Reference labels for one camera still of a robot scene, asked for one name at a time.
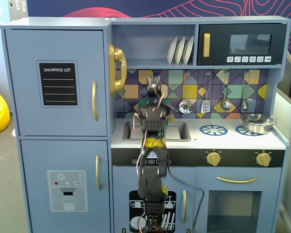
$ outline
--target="wall mural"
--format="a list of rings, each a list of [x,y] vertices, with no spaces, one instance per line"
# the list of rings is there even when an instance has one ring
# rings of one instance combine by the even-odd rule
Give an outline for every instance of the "wall mural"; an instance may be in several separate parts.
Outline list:
[[[210,17],[283,16],[291,0],[27,0],[29,16],[40,17]],[[289,41],[291,54],[291,36]]]

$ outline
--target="silver pot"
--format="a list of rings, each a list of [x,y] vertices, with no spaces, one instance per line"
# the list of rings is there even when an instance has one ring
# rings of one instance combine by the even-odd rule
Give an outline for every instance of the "silver pot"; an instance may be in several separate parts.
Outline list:
[[[239,122],[242,122],[242,126],[247,130],[259,134],[269,133],[273,125],[277,125],[277,119],[274,121],[271,117],[261,114],[244,115],[242,118],[239,117]]]

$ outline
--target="oven window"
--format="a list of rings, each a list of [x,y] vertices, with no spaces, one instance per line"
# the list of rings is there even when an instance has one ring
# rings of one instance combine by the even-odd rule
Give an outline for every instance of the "oven window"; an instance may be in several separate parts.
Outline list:
[[[262,192],[209,191],[207,233],[255,233]]]
[[[269,34],[231,35],[229,54],[268,54],[270,47]]]

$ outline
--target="yellow tape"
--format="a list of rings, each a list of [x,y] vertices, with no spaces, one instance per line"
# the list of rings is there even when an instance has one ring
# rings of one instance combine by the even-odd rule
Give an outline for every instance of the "yellow tape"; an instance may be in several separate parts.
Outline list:
[[[145,147],[153,148],[153,147],[163,147],[165,143],[165,138],[162,140],[156,138],[147,138],[145,140]]]
[[[162,185],[162,191],[166,196],[168,196],[168,188],[165,185]]]

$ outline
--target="white plate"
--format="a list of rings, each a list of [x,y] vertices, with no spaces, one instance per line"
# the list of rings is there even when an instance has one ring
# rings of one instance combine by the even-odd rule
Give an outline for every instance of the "white plate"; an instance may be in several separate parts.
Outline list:
[[[183,37],[181,39],[181,41],[179,42],[178,46],[177,46],[177,51],[176,51],[176,55],[175,55],[175,61],[176,64],[178,65],[181,59],[181,55],[183,52],[183,48],[184,48],[184,41],[185,41],[185,37]]]
[[[176,44],[177,44],[177,37],[174,38],[173,42],[171,42],[171,44],[169,46],[169,51],[168,51],[168,55],[167,55],[168,64],[170,64],[171,61],[173,60]]]
[[[184,48],[184,52],[183,52],[183,62],[184,64],[187,64],[192,52],[192,48],[193,48],[193,43],[194,43],[194,36],[191,36],[190,40],[186,43],[185,48]]]

